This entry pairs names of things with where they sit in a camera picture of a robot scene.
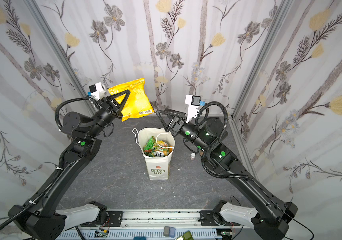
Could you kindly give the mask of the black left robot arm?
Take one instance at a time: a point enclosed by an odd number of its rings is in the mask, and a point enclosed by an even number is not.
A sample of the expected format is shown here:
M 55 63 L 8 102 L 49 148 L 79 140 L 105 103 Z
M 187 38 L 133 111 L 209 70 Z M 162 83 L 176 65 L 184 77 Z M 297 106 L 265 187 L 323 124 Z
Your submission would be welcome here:
M 55 121 L 59 130 L 72 136 L 73 141 L 62 151 L 58 165 L 41 188 L 22 206 L 14 205 L 9 218 L 0 224 L 0 231 L 15 223 L 24 233 L 36 240 L 54 240 L 67 229 L 70 216 L 57 213 L 57 206 L 79 173 L 95 158 L 102 140 L 97 136 L 114 119 L 122 119 L 122 110 L 131 92 L 124 90 L 95 100 L 92 97 L 70 99 L 59 104 Z M 60 119 L 60 110 L 67 104 L 89 101 L 97 107 L 92 116 L 69 112 Z

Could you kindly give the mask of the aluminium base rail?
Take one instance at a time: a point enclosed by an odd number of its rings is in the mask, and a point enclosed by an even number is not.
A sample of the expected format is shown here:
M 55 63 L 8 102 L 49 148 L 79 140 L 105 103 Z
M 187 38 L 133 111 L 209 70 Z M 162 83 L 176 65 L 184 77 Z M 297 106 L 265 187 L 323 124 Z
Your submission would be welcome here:
M 251 219 L 256 217 L 255 208 L 224 206 L 224 223 L 212 210 L 124 210 L 111 211 L 111 220 L 106 226 L 80 227 L 59 235 L 60 240 L 132 240 L 135 237 L 147 240 L 166 240 L 165 227 L 173 228 L 180 239 L 189 233 L 194 240 L 259 240 Z

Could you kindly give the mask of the green yellow object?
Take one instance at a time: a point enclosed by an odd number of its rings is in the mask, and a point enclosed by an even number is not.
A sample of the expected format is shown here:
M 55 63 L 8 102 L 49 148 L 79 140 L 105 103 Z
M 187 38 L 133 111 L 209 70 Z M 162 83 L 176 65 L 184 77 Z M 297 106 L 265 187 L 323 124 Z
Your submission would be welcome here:
M 175 240 L 194 240 L 192 233 L 187 231 L 183 233 L 181 236 L 177 237 Z

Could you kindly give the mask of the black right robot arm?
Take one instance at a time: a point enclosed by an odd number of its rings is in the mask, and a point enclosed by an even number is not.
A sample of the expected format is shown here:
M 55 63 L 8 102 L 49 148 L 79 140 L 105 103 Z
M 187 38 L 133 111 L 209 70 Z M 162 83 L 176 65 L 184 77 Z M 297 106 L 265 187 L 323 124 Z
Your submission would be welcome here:
M 252 228 L 264 240 L 286 240 L 289 223 L 298 211 L 292 202 L 284 202 L 267 190 L 242 164 L 223 139 L 228 135 L 228 112 L 219 102 L 201 107 L 193 123 L 187 115 L 171 109 L 157 110 L 166 132 L 180 135 L 196 146 L 203 169 L 212 177 L 229 181 L 252 204 L 250 208 L 220 201 L 213 209 L 213 221 L 219 226 L 239 224 Z

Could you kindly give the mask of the green snack bag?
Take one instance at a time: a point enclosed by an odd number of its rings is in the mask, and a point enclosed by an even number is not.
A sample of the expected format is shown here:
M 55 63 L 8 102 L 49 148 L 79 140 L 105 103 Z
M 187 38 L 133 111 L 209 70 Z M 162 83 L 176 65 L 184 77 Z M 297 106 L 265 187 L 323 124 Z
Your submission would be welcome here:
M 143 152 L 146 156 L 149 156 L 150 153 L 153 151 L 153 147 L 154 145 L 157 144 L 157 141 L 155 139 L 154 136 L 152 136 L 151 138 L 149 138 L 149 140 L 147 141 L 147 143 L 144 145 L 143 147 Z

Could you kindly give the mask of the yellow chip bag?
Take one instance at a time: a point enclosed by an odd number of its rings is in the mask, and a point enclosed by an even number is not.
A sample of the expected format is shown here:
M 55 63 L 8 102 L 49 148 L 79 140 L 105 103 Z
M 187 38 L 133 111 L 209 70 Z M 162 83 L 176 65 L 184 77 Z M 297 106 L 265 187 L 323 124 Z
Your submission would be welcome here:
M 122 122 L 128 119 L 137 119 L 154 113 L 154 109 L 145 93 L 145 79 L 137 79 L 108 89 L 111 95 L 130 91 L 128 100 L 122 110 Z

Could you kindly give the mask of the white paper shopping bag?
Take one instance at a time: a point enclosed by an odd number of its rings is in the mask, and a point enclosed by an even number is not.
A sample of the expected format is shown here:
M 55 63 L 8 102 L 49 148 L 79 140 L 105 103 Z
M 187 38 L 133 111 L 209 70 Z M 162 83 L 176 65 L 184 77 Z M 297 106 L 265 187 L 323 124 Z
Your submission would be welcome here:
M 150 180 L 168 180 L 170 176 L 170 166 L 172 154 L 166 157 L 152 158 L 146 156 L 143 152 L 143 147 L 152 136 L 155 137 L 158 146 L 160 147 L 175 147 L 175 140 L 171 133 L 167 133 L 164 129 L 144 128 L 142 130 L 132 129 L 135 136 L 136 144 L 140 147 L 141 153 L 146 162 L 148 175 Z

